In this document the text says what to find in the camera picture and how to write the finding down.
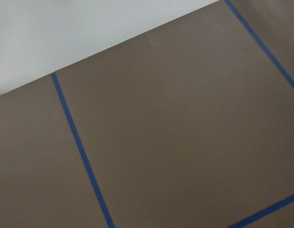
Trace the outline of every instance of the white wall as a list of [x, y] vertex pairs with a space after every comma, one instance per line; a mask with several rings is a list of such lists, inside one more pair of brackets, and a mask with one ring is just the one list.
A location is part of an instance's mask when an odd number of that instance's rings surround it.
[[0, 95], [216, 0], [0, 0]]

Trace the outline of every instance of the brown cardboard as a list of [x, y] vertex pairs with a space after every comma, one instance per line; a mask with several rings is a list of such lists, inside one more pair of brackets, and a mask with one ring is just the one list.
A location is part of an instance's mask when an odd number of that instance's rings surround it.
[[106, 227], [49, 76], [0, 96], [0, 228]]
[[294, 0], [232, 0], [294, 78]]
[[294, 90], [223, 1], [57, 75], [116, 227], [227, 227], [294, 193]]
[[[294, 77], [294, 37], [234, 2]], [[294, 194], [294, 90], [223, 1], [57, 76], [117, 228], [227, 227]], [[107, 227], [50, 76], [0, 96], [1, 227]], [[294, 228], [294, 204], [248, 227]]]

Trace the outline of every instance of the blue tape line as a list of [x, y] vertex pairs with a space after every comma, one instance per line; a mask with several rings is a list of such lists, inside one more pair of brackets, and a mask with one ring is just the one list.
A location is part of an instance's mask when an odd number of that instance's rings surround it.
[[291, 85], [291, 87], [294, 89], [294, 80], [291, 78], [291, 76], [287, 73], [287, 71], [284, 69], [284, 67], [281, 65], [281, 63], [276, 59], [276, 57], [271, 53], [271, 51], [268, 49], [268, 47], [263, 43], [263, 41], [260, 39], [260, 37], [254, 32], [254, 30], [250, 27], [248, 22], [244, 19], [244, 17], [240, 14], [240, 12], [236, 9], [236, 7], [231, 3], [230, 0], [224, 0], [225, 3], [229, 6], [231, 11], [235, 14], [237, 19], [242, 23], [242, 25], [246, 28], [246, 30], [249, 32], [249, 34], [252, 36], [252, 38], [256, 41], [256, 43], [261, 47], [261, 49], [265, 52], [265, 54], [270, 58], [270, 60], [273, 62], [273, 64], [278, 68], [278, 70], [282, 73], [284, 78], [287, 80], [287, 82]]
[[293, 202], [294, 202], [294, 195], [291, 195], [291, 196], [287, 197], [286, 199], [281, 200], [281, 201], [275, 203], [274, 205], [271, 205], [268, 208], [263, 209], [263, 210], [255, 213], [255, 214], [253, 214], [253, 215], [251, 215], [251, 216], [237, 222], [236, 224], [234, 224], [234, 225], [232, 225], [232, 226], [230, 226], [228, 228], [242, 228], [242, 227], [245, 227], [245, 226], [247, 226], [247, 225], [249, 225], [249, 224], [251, 224], [251, 223], [253, 223], [253, 222], [255, 222], [255, 221], [257, 221], [257, 220], [259, 220], [259, 219], [261, 219], [261, 218], [263, 218], [263, 217], [265, 217], [265, 216], [267, 216], [267, 215], [269, 215], [269, 214], [271, 214], [271, 213], [273, 213], [273, 212], [275, 212], [275, 211], [277, 211], [277, 210], [279, 210], [279, 209], [281, 209], [281, 208], [283, 208], [283, 207], [285, 207], [285, 206], [287, 206], [287, 205], [289, 205], [291, 203], [293, 203]]
[[100, 191], [100, 188], [99, 188], [99, 185], [98, 185], [98, 183], [96, 181], [96, 178], [95, 178], [95, 175], [93, 173], [92, 167], [90, 165], [89, 159], [88, 159], [88, 157], [87, 157], [87, 155], [85, 153], [84, 146], [83, 146], [83, 144], [81, 142], [81, 139], [79, 137], [79, 134], [78, 134], [78, 131], [76, 129], [76, 126], [75, 126], [74, 120], [72, 118], [71, 112], [70, 112], [70, 110], [69, 110], [69, 108], [67, 106], [66, 99], [65, 99], [65, 96], [64, 96], [64, 94], [62, 92], [62, 89], [60, 87], [60, 83], [59, 83], [59, 80], [58, 80], [58, 78], [56, 76], [56, 73], [52, 73], [52, 79], [53, 79], [55, 88], [57, 90], [57, 93], [58, 93], [61, 105], [63, 107], [63, 110], [65, 111], [67, 121], [68, 121], [68, 123], [70, 125], [70, 128], [72, 130], [73, 137], [75, 139], [75, 142], [76, 142], [77, 148], [79, 150], [81, 159], [82, 159], [82, 161], [83, 161], [83, 163], [85, 165], [86, 172], [87, 172], [87, 174], [88, 174], [88, 176], [90, 178], [91, 184], [93, 186], [93, 189], [94, 189], [95, 195], [96, 195], [96, 197], [98, 199], [101, 210], [103, 211], [104, 218], [105, 218], [109, 228], [115, 228], [115, 225], [114, 225], [113, 220], [111, 218], [111, 215], [109, 213], [108, 207], [107, 207], [107, 205], [106, 205], [106, 203], [104, 201], [103, 195], [102, 195], [102, 193]]

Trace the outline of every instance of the blue line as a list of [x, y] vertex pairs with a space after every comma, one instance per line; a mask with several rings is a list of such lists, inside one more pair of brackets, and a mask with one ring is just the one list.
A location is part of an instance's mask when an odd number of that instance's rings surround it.
[[58, 93], [61, 105], [63, 107], [63, 110], [65, 111], [67, 121], [68, 121], [68, 123], [70, 125], [70, 128], [72, 130], [73, 137], [75, 139], [75, 142], [76, 142], [77, 148], [79, 150], [81, 159], [82, 159], [82, 161], [83, 161], [83, 163], [85, 165], [86, 172], [87, 172], [87, 174], [88, 174], [88, 176], [90, 178], [91, 184], [93, 186], [93, 189], [94, 189], [95, 195], [96, 195], [96, 197], [98, 199], [101, 210], [103, 211], [104, 218], [105, 218], [109, 228], [115, 228], [115, 225], [114, 225], [113, 220], [111, 218], [111, 215], [109, 213], [108, 207], [105, 204], [103, 195], [102, 195], [102, 193], [100, 191], [99, 185], [98, 185], [98, 183], [96, 181], [96, 178], [94, 176], [94, 173], [93, 173], [92, 167], [90, 165], [89, 159], [88, 159], [88, 157], [87, 157], [87, 155], [85, 153], [84, 146], [83, 146], [83, 144], [81, 142], [81, 139], [79, 137], [79, 134], [78, 134], [78, 131], [76, 129], [76, 126], [75, 126], [74, 120], [72, 118], [71, 112], [70, 112], [70, 110], [69, 110], [69, 108], [67, 106], [66, 99], [65, 99], [65, 96], [64, 96], [64, 94], [62, 92], [62, 89], [60, 87], [59, 80], [58, 80], [58, 78], [56, 76], [56, 73], [52, 73], [52, 79], [53, 79], [55, 88], [57, 90], [57, 93]]
[[278, 70], [282, 73], [282, 75], [287, 80], [287, 82], [294, 89], [294, 80], [287, 73], [287, 71], [284, 69], [284, 67], [281, 65], [281, 63], [276, 59], [276, 57], [274, 56], [274, 54], [271, 53], [271, 51], [268, 49], [268, 47], [263, 43], [263, 41], [256, 34], [256, 32], [254, 32], [254, 30], [251, 28], [251, 26], [248, 24], [248, 22], [244, 19], [244, 17], [240, 14], [240, 12], [236, 9], [236, 7], [231, 3], [231, 1], [230, 0], [224, 0], [224, 1], [229, 6], [229, 8], [231, 9], [231, 11], [234, 13], [234, 15], [237, 17], [237, 19], [246, 28], [246, 30], [249, 32], [249, 34], [252, 36], [252, 38], [261, 47], [261, 49], [270, 58], [270, 60], [273, 62], [273, 64], [276, 66], [276, 68], [278, 68]]
[[267, 215], [269, 215], [269, 214], [271, 214], [271, 213], [273, 213], [273, 212], [275, 212], [275, 211], [277, 211], [277, 210], [279, 210], [279, 209], [281, 209], [281, 208], [283, 208], [283, 207], [285, 207], [285, 206], [287, 206], [289, 204], [291, 204], [291, 203], [294, 203], [294, 195], [291, 195], [291, 196], [287, 197], [286, 199], [281, 200], [281, 201], [269, 206], [268, 208], [263, 209], [263, 210], [255, 213], [255, 214], [253, 214], [253, 215], [251, 215], [251, 216], [237, 222], [236, 224], [234, 224], [234, 225], [232, 225], [232, 226], [230, 226], [228, 228], [242, 228], [242, 227], [245, 227], [245, 226], [247, 226], [247, 225], [249, 225], [249, 224], [251, 224], [251, 223], [253, 223], [253, 222], [255, 222], [255, 221], [257, 221], [257, 220], [259, 220], [259, 219], [261, 219], [261, 218], [263, 218], [263, 217], [265, 217], [265, 216], [267, 216]]

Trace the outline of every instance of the tape strip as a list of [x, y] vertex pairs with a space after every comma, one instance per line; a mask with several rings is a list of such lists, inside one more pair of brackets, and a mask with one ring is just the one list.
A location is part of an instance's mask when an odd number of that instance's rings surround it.
[[[276, 59], [276, 57], [272, 54], [272, 52], [268, 49], [268, 47], [264, 44], [264, 42], [260, 39], [260, 37], [254, 32], [254, 30], [251, 28], [251, 26], [248, 24], [248, 22], [244, 19], [244, 17], [240, 14], [240, 12], [236, 9], [236, 7], [231, 3], [230, 0], [224, 0], [224, 2], [228, 5], [228, 7], [231, 9], [231, 11], [234, 13], [234, 15], [237, 17], [237, 19], [242, 23], [244, 28], [247, 30], [247, 32], [252, 36], [252, 38], [255, 40], [255, 42], [261, 47], [261, 49], [265, 52], [265, 54], [270, 58], [270, 60], [273, 62], [273, 64], [276, 66], [276, 68], [282, 73], [284, 78], [287, 80], [287, 82], [290, 84], [290, 86], [294, 89], [294, 80], [291, 78], [291, 76], [288, 74], [288, 72], [284, 69], [284, 67], [281, 65], [281, 63]], [[281, 200], [271, 206], [269, 206], [266, 209], [263, 209], [239, 222], [236, 224], [228, 227], [228, 228], [242, 228], [245, 227], [291, 203], [294, 202], [294, 195], [287, 197], [284, 200]]]
[[269, 206], [268, 208], [265, 208], [265, 209], [255, 213], [255, 214], [253, 214], [253, 215], [251, 215], [251, 216], [237, 222], [236, 224], [234, 224], [234, 225], [232, 225], [232, 226], [230, 226], [228, 228], [242, 228], [242, 227], [245, 227], [245, 226], [247, 226], [247, 225], [249, 225], [249, 224], [251, 224], [251, 223], [253, 223], [253, 222], [255, 222], [255, 221], [257, 221], [257, 220], [259, 220], [259, 219], [261, 219], [261, 218], [263, 218], [265, 216], [267, 216], [267, 215], [270, 215], [271, 213], [273, 213], [273, 212], [275, 212], [275, 211], [277, 211], [277, 210], [279, 210], [279, 209], [281, 209], [281, 208], [283, 208], [283, 207], [285, 207], [285, 206], [287, 206], [287, 205], [289, 205], [289, 204], [291, 204], [293, 202], [294, 202], [294, 195], [291, 195], [291, 196], [287, 197], [286, 199], [281, 200], [281, 201]]
[[268, 49], [268, 47], [264, 44], [264, 42], [260, 39], [260, 37], [256, 34], [256, 32], [254, 32], [254, 30], [251, 28], [251, 26], [248, 24], [248, 22], [244, 19], [244, 17], [240, 14], [240, 12], [236, 9], [236, 7], [231, 3], [231, 1], [224, 0], [224, 2], [229, 6], [229, 8], [234, 13], [234, 15], [237, 17], [237, 19], [246, 28], [247, 32], [249, 32], [249, 34], [252, 36], [252, 38], [255, 40], [255, 42], [261, 47], [261, 49], [270, 58], [270, 60], [273, 62], [273, 64], [276, 66], [276, 68], [278, 68], [278, 70], [282, 73], [282, 75], [287, 80], [287, 82], [294, 89], [294, 80], [291, 78], [291, 76], [288, 74], [288, 72], [284, 69], [282, 64], [276, 59], [274, 54], [272, 54], [272, 52]]
[[60, 83], [59, 83], [59, 80], [58, 80], [58, 78], [56, 76], [56, 73], [52, 73], [52, 79], [53, 79], [56, 91], [58, 93], [61, 105], [63, 107], [63, 110], [65, 111], [65, 115], [66, 115], [67, 121], [69, 123], [69, 126], [71, 128], [71, 131], [72, 131], [73, 137], [75, 139], [77, 148], [79, 150], [81, 159], [82, 159], [82, 161], [83, 161], [83, 163], [85, 165], [85, 170], [86, 170], [86, 172], [87, 172], [87, 174], [89, 176], [89, 179], [91, 181], [91, 184], [92, 184], [94, 192], [95, 192], [95, 195], [96, 195], [97, 200], [99, 202], [100, 208], [101, 208], [101, 210], [102, 210], [102, 212], [104, 214], [104, 218], [105, 218], [109, 228], [115, 228], [115, 225], [114, 225], [113, 220], [111, 218], [108, 207], [107, 207], [107, 205], [106, 205], [106, 203], [104, 201], [103, 195], [102, 195], [102, 193], [100, 191], [100, 188], [99, 188], [99, 185], [98, 185], [98, 183], [96, 181], [96, 178], [95, 178], [95, 175], [93, 173], [92, 167], [90, 165], [89, 159], [88, 159], [88, 157], [87, 157], [87, 155], [85, 153], [85, 149], [84, 149], [84, 146], [83, 146], [83, 144], [81, 142], [81, 139], [79, 137], [78, 131], [76, 129], [75, 122], [74, 122], [73, 117], [71, 115], [71, 112], [70, 112], [70, 110], [69, 110], [69, 108], [67, 106], [66, 99], [65, 99], [63, 91], [62, 91], [62, 89], [60, 87]]

